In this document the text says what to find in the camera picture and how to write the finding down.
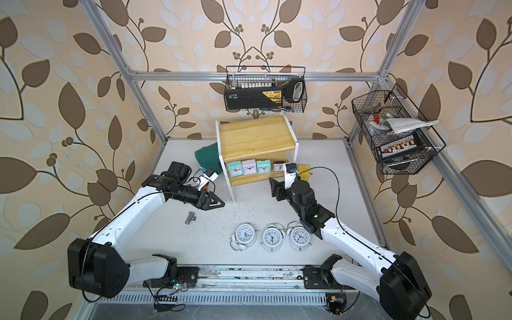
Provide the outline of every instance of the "white table surface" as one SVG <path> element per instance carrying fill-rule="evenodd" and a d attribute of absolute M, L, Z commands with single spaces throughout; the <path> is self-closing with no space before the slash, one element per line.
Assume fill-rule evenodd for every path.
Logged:
<path fill-rule="evenodd" d="M 199 163 L 194 152 L 212 143 L 215 141 L 170 140 L 154 173 L 167 170 L 172 161 L 183 162 L 195 172 Z M 297 163 L 311 167 L 325 166 L 336 172 L 340 182 L 339 219 L 376 243 L 375 232 L 343 141 L 300 140 Z M 313 169 L 312 173 L 309 183 L 318 203 L 334 212 L 338 192 L 336 179 L 325 169 Z M 202 211 L 191 204 L 168 200 L 140 227 L 130 240 L 123 258 L 144 258 L 161 253 L 177 258 L 178 264 L 318 265 L 333 253 L 344 255 L 341 249 L 316 236 L 311 237 L 312 246 L 303 251 L 294 250 L 288 238 L 276 252 L 265 250 L 260 245 L 261 234 L 268 224 L 279 222 L 286 226 L 298 220 L 288 202 L 278 202 L 272 198 L 268 181 L 234 186 L 236 203 L 231 201 L 224 175 L 220 175 L 215 184 L 215 193 L 225 201 L 225 207 Z M 186 225 L 190 211 L 195 212 L 197 219 Z M 229 246 L 231 235 L 240 224 L 247 222 L 259 231 L 259 238 L 247 250 L 233 251 Z"/>

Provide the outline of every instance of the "yellow label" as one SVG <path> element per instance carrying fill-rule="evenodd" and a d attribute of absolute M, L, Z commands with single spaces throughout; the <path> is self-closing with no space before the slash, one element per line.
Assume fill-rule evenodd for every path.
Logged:
<path fill-rule="evenodd" d="M 281 102 L 281 90 L 278 91 L 263 91 L 263 94 L 274 102 Z"/>

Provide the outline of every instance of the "small square alarm clock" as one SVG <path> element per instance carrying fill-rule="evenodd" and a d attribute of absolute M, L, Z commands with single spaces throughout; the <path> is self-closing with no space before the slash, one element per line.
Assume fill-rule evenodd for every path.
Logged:
<path fill-rule="evenodd" d="M 253 174 L 257 173 L 256 160 L 251 159 L 251 160 L 242 161 L 242 169 L 244 171 L 245 176 L 253 175 Z"/>
<path fill-rule="evenodd" d="M 244 174 L 244 171 L 242 170 L 242 163 L 240 161 L 228 163 L 227 170 L 229 171 L 229 176 L 232 178 Z"/>
<path fill-rule="evenodd" d="M 270 160 L 259 160 L 256 161 L 258 167 L 258 174 L 269 174 L 270 173 Z"/>

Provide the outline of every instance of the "green cloth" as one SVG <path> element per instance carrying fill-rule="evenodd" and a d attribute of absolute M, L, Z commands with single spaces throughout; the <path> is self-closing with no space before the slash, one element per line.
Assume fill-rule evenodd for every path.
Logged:
<path fill-rule="evenodd" d="M 219 149 L 217 143 L 203 147 L 196 151 L 196 159 L 203 168 L 211 168 L 216 174 L 222 173 L 221 162 L 219 161 Z"/>

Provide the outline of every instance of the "yellow block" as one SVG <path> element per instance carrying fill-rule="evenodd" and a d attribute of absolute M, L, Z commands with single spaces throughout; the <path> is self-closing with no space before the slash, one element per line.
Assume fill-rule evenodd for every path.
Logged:
<path fill-rule="evenodd" d="M 298 169 L 298 173 L 301 173 L 301 172 L 311 169 L 311 167 L 308 165 L 299 164 L 297 169 Z M 306 171 L 303 174 L 300 174 L 299 176 L 301 177 L 302 180 L 309 181 L 310 173 L 311 173 L 311 171 Z"/>

